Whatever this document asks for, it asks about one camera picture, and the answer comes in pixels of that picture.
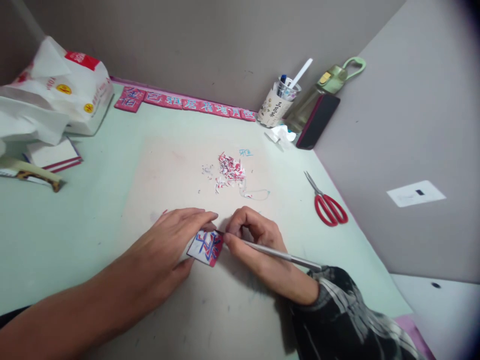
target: black phone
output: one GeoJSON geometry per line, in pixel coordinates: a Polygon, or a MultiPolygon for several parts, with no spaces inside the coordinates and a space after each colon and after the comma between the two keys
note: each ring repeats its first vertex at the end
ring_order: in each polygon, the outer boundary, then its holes
{"type": "Polygon", "coordinates": [[[340,99],[338,97],[327,93],[318,98],[315,107],[296,142],[297,148],[305,150],[311,150],[314,148],[339,104],[340,99]]]}

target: right hand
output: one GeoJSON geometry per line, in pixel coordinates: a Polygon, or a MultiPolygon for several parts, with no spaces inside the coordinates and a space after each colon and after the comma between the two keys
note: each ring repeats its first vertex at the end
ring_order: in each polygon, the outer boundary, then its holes
{"type": "Polygon", "coordinates": [[[319,296],[318,282],[291,262],[248,246],[241,240],[242,227],[248,228],[255,243],[287,253],[277,224],[244,206],[232,215],[223,240],[230,252],[271,290],[299,305],[313,304],[319,296]]]}

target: wall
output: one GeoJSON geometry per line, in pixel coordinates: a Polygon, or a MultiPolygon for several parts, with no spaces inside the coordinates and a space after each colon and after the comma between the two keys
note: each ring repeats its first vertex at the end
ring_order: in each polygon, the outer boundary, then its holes
{"type": "Polygon", "coordinates": [[[406,2],[314,150],[391,273],[479,283],[478,40],[453,3],[406,2]],[[446,200],[399,208],[386,193],[422,180],[446,200]]]}
{"type": "Polygon", "coordinates": [[[42,30],[25,4],[0,1],[0,86],[11,83],[35,56],[42,30]]]}
{"type": "Polygon", "coordinates": [[[25,0],[48,35],[113,76],[254,111],[308,58],[304,87],[357,55],[404,2],[25,0]]]}

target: light green desk surface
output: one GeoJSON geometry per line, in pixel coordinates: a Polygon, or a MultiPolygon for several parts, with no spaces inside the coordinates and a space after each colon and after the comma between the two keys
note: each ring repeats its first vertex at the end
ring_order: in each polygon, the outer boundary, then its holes
{"type": "MultiPolygon", "coordinates": [[[[145,139],[163,136],[181,144],[194,135],[264,143],[272,174],[281,179],[280,191],[272,195],[281,198],[284,214],[273,220],[289,251],[344,268],[370,308],[391,317],[411,312],[352,214],[347,210],[350,221],[333,228],[318,218],[304,170],[347,207],[313,151],[280,151],[258,123],[146,103],[136,114],[121,111],[113,108],[121,90],[116,84],[111,108],[95,136],[70,136],[84,162],[59,173],[66,181],[60,192],[0,178],[0,314],[79,284],[118,256],[115,241],[145,139]],[[296,221],[287,224],[285,219],[296,221]]],[[[18,156],[24,146],[9,144],[7,153],[18,156]]]]}

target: silver pen knife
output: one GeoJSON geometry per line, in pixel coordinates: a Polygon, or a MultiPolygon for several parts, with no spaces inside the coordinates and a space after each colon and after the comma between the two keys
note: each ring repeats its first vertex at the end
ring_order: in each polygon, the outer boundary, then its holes
{"type": "MultiPolygon", "coordinates": [[[[222,231],[218,231],[218,230],[215,230],[215,231],[217,233],[221,234],[222,236],[225,235],[225,233],[222,232],[222,231]]],[[[267,246],[258,245],[254,242],[251,242],[251,241],[243,240],[243,242],[245,244],[247,244],[248,246],[250,246],[251,248],[254,248],[255,250],[258,250],[261,253],[275,256],[275,257],[280,258],[282,260],[286,260],[290,263],[301,265],[301,266],[306,267],[306,268],[308,268],[310,270],[313,270],[313,271],[322,271],[322,266],[313,262],[313,261],[308,261],[308,260],[302,259],[301,257],[293,256],[293,255],[290,255],[289,253],[278,251],[278,250],[272,249],[272,248],[267,247],[267,246]]]]}

